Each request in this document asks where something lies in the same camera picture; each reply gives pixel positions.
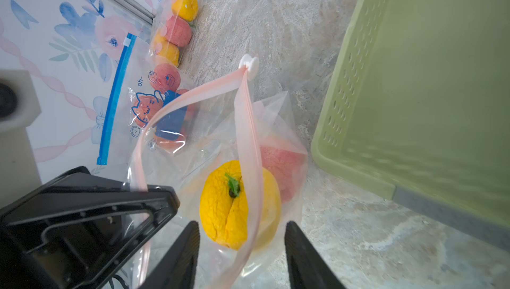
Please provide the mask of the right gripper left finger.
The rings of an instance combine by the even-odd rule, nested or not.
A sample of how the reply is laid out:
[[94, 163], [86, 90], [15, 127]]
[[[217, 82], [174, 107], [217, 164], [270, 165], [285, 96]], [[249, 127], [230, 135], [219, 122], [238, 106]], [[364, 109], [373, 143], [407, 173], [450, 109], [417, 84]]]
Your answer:
[[140, 288], [194, 288], [199, 247], [199, 224], [191, 221]]

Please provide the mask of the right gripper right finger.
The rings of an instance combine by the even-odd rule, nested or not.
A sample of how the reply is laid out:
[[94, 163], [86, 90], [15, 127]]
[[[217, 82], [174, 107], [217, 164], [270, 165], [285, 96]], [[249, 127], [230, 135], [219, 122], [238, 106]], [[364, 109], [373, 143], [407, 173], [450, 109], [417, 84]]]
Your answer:
[[286, 224], [284, 244], [292, 289], [346, 289], [294, 221]]

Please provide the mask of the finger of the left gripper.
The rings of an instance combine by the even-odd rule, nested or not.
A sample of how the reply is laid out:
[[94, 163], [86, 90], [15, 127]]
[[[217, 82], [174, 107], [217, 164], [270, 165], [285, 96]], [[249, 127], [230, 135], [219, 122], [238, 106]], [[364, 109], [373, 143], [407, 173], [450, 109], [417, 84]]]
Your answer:
[[73, 168], [1, 208], [1, 287], [99, 288], [178, 209], [173, 188]]

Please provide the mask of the yellow peach with leaf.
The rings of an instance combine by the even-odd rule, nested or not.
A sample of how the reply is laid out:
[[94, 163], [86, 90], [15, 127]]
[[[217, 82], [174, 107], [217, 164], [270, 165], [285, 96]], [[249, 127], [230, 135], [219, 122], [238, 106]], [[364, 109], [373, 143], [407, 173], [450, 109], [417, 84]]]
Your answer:
[[[272, 242], [282, 212], [275, 177], [263, 169], [263, 178], [264, 203], [256, 250]], [[207, 237], [216, 244], [237, 251], [247, 241], [248, 201], [238, 160], [229, 161], [210, 173], [201, 195], [199, 214]]]

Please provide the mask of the pink peach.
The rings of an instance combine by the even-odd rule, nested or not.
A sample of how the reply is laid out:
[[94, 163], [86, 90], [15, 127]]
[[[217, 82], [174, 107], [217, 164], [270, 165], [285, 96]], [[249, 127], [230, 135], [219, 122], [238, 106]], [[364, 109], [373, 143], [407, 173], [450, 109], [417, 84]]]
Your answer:
[[161, 33], [170, 43], [177, 47], [186, 47], [193, 36], [193, 30], [188, 22], [176, 15], [172, 15], [165, 23]]
[[262, 146], [262, 165], [275, 177], [283, 204], [296, 195], [305, 181], [308, 157], [305, 154]]
[[148, 79], [151, 86], [161, 93], [177, 91], [181, 84], [179, 70], [170, 63], [162, 63], [149, 71]]

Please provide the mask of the pink zipper clear bag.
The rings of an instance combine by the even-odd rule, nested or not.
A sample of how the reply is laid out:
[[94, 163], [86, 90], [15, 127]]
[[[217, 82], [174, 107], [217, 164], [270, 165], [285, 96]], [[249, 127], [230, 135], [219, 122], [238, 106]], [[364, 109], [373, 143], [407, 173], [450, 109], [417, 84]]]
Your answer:
[[[248, 287], [282, 252], [287, 222], [301, 217], [308, 153], [290, 126], [287, 93], [251, 98], [258, 68], [258, 58], [244, 55], [234, 72], [165, 104], [129, 161], [135, 191], [158, 181], [173, 186], [181, 217], [198, 223], [199, 281], [206, 288]], [[196, 116], [191, 142], [174, 153], [150, 152], [163, 119], [189, 107]]]
[[199, 0], [162, 0], [152, 26], [152, 52], [178, 66], [191, 43], [198, 15]]

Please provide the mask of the orange peach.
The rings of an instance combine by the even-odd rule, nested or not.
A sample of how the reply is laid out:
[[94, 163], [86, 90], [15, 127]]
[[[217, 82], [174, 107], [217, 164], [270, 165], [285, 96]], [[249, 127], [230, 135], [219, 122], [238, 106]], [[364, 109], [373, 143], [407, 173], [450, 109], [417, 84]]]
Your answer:
[[159, 148], [170, 152], [176, 152], [183, 148], [187, 141], [187, 133], [185, 131], [155, 134], [155, 142]]

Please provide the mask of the blue zipper clear bag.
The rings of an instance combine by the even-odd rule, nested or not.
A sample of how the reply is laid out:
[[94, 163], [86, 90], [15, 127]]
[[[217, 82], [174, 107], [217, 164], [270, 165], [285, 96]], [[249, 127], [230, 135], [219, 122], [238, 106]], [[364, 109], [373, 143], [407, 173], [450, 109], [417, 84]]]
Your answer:
[[156, 113], [195, 87], [141, 38], [128, 34], [122, 46], [106, 112], [100, 117], [97, 163], [102, 166], [127, 164]]

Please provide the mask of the green plastic basket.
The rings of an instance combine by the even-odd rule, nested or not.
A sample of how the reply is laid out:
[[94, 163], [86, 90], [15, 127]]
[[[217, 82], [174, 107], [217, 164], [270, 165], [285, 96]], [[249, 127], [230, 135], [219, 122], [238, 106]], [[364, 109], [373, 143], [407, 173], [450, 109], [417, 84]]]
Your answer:
[[508, 251], [509, 0], [358, 0], [312, 156]]

